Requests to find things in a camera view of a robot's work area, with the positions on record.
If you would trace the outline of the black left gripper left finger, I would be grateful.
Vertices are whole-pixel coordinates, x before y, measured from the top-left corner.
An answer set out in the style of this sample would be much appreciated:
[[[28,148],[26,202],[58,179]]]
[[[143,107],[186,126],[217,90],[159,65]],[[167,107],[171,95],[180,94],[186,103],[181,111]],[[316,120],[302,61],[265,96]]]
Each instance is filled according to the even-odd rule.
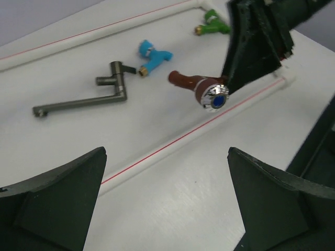
[[[1,250],[83,250],[107,162],[98,147],[1,188]]]

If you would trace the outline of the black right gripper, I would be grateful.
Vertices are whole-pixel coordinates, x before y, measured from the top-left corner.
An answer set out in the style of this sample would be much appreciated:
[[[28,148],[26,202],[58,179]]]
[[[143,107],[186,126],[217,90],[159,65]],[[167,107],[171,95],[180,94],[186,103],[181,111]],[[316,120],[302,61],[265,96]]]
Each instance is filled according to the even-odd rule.
[[[332,0],[229,1],[230,41],[222,69],[226,86],[236,92],[274,72],[279,56],[291,56],[290,29],[306,22]]]

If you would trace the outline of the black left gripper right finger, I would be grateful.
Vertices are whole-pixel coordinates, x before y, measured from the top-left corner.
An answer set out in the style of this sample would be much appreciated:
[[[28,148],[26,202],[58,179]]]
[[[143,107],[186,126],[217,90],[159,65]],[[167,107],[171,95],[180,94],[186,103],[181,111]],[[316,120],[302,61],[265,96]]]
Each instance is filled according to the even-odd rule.
[[[334,189],[231,147],[228,164],[249,250],[334,250]]]

